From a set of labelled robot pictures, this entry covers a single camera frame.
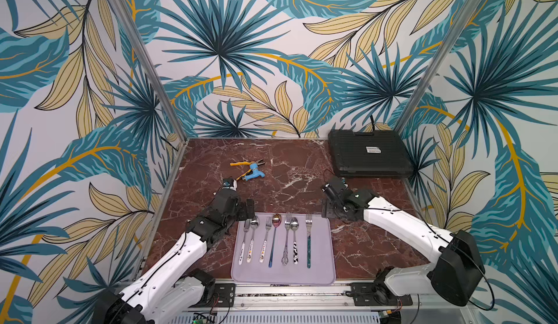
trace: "white ceramic handle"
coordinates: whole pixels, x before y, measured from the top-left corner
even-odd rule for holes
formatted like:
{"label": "white ceramic handle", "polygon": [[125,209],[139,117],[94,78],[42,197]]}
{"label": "white ceramic handle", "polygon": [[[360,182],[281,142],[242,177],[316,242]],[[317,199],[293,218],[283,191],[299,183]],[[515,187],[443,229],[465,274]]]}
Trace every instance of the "white ceramic handle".
{"label": "white ceramic handle", "polygon": [[266,258],[266,245],[267,245],[267,239],[263,241],[262,254],[260,255],[260,263],[262,263],[263,259]]}
{"label": "white ceramic handle", "polygon": [[254,248],[254,239],[250,241],[250,249],[248,249],[248,256],[246,257],[246,262],[252,261],[252,248]]}
{"label": "white ceramic handle", "polygon": [[238,264],[242,265],[242,258],[244,257],[244,246],[246,245],[246,242],[242,242],[242,248],[241,248],[241,258],[238,260]]}

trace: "silver spoon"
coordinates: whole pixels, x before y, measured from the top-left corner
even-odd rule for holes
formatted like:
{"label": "silver spoon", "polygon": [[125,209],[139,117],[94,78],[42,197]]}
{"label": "silver spoon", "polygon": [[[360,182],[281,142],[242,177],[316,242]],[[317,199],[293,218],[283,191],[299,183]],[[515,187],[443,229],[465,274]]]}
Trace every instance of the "silver spoon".
{"label": "silver spoon", "polygon": [[298,249],[296,247],[296,230],[298,230],[298,220],[297,220],[296,217],[293,217],[291,219],[291,230],[292,230],[292,236],[293,236],[292,262],[293,262],[293,264],[297,265],[298,264]]}
{"label": "silver spoon", "polygon": [[260,219],[256,215],[254,216],[254,219],[250,221],[250,227],[252,228],[252,240],[250,241],[250,249],[248,250],[248,257],[246,258],[246,262],[248,263],[252,261],[252,249],[254,248],[254,233],[259,225],[260,225]]}
{"label": "silver spoon", "polygon": [[273,264],[273,249],[275,248],[275,234],[277,233],[277,228],[281,226],[281,215],[275,214],[271,219],[271,223],[275,227],[273,230],[273,242],[271,243],[271,255],[269,256],[269,267]]}

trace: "blue handle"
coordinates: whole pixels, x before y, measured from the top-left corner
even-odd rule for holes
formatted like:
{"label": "blue handle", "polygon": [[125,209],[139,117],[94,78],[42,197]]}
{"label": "blue handle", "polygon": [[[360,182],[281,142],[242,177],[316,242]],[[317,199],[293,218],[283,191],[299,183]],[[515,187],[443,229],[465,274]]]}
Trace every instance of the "blue handle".
{"label": "blue handle", "polygon": [[269,256],[269,268],[273,264],[273,249],[275,248],[275,233],[277,233],[277,228],[273,230],[273,243],[271,244],[271,255]]}
{"label": "blue handle", "polygon": [[310,235],[308,235],[308,262],[306,264],[306,267],[310,268]]}

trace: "tropical leaf wallpaper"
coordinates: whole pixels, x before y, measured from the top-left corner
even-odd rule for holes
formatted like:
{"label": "tropical leaf wallpaper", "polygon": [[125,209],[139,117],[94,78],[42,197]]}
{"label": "tropical leaf wallpaper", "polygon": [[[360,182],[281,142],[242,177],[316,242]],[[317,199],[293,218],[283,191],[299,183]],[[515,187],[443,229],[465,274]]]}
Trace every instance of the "tropical leaf wallpaper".
{"label": "tropical leaf wallpaper", "polygon": [[483,323],[558,322],[557,24],[556,0],[483,0],[402,132],[426,218],[477,241]]}
{"label": "tropical leaf wallpaper", "polygon": [[463,1],[159,0],[136,23],[188,136],[326,138],[387,124]]}
{"label": "tropical leaf wallpaper", "polygon": [[[159,0],[128,1],[148,42]],[[86,323],[133,276],[181,144],[107,0],[4,2],[0,323]]]}

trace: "lavender tray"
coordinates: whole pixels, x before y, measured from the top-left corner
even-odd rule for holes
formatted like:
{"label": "lavender tray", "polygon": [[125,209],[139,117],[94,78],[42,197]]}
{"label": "lavender tray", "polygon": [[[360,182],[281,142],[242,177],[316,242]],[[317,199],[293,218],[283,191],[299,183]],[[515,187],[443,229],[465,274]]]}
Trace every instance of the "lavender tray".
{"label": "lavender tray", "polygon": [[237,239],[234,245],[233,266],[230,272],[235,282],[239,283],[264,283],[264,284],[296,284],[312,286],[328,286],[335,281],[335,263],[333,259],[333,247],[331,246],[331,230],[329,220],[319,215],[312,215],[311,230],[311,265],[307,267],[307,238],[306,238],[306,215],[292,214],[298,219],[299,227],[296,231],[296,242],[298,248],[298,264],[293,263],[293,233],[289,231],[289,263],[285,266],[281,263],[283,250],[285,248],[285,216],[281,214],[281,226],[277,228],[275,236],[275,250],[273,251],[272,267],[269,267],[271,247],[273,243],[274,227],[269,230],[267,238],[266,255],[263,263],[260,263],[263,239],[266,235],[266,220],[274,213],[257,212],[260,218],[260,226],[254,234],[254,248],[252,261],[247,262],[252,229],[246,234],[246,245],[242,265],[238,264],[240,258],[242,240],[244,238],[244,222],[240,221],[237,231]]}

